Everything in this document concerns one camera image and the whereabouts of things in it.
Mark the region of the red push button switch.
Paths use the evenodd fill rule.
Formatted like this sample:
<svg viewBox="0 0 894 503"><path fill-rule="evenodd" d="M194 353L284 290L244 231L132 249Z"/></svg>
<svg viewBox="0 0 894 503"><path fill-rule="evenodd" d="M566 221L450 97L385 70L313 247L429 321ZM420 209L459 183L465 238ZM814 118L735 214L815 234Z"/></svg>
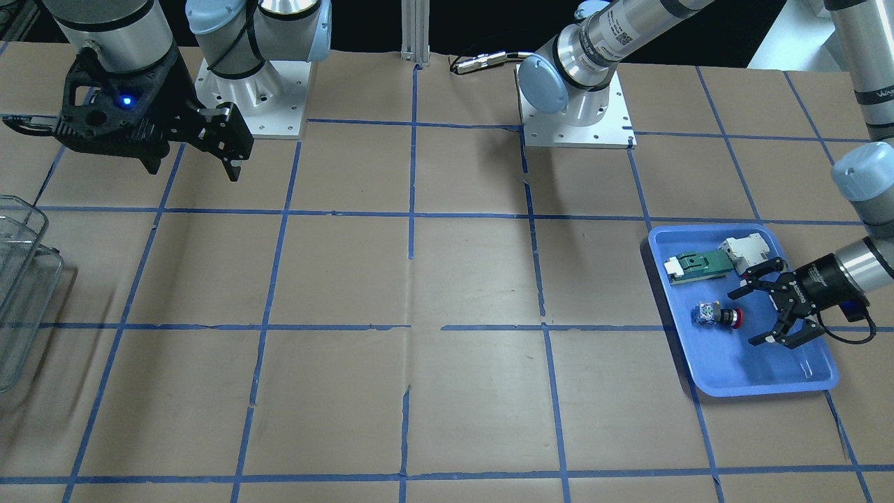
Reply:
<svg viewBox="0 0 894 503"><path fill-rule="evenodd" d="M738 329L744 323L744 313L740 308L722 307L719 302L700 302L692 309L691 321L700 326Z"/></svg>

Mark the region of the aluminium frame post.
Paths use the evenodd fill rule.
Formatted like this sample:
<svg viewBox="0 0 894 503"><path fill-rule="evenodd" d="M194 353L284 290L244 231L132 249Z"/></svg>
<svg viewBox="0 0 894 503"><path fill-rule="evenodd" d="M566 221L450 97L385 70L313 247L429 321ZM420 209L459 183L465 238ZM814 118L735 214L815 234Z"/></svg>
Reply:
<svg viewBox="0 0 894 503"><path fill-rule="evenodd" d="M402 44L400 57L418 66L428 66L430 1L403 0L400 2L402 18Z"/></svg>

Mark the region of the green terminal block module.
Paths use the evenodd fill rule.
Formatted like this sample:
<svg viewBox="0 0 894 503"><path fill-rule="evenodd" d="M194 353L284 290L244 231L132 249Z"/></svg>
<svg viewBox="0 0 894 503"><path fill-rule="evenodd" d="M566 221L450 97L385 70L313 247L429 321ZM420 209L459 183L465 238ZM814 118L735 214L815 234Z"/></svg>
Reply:
<svg viewBox="0 0 894 503"><path fill-rule="evenodd" d="M720 249L683 252L670 256L662 265L671 284L724 277L735 268L728 255Z"/></svg>

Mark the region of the white circuit breaker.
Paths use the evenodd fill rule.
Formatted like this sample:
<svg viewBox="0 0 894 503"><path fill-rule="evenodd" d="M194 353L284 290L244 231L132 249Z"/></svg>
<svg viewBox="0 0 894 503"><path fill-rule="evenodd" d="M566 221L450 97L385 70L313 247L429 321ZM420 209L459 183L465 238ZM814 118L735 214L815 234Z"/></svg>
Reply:
<svg viewBox="0 0 894 503"><path fill-rule="evenodd" d="M746 238L727 238L719 243L718 250L727 255L738 276L770 258L769 245L760 233L750 233Z"/></svg>

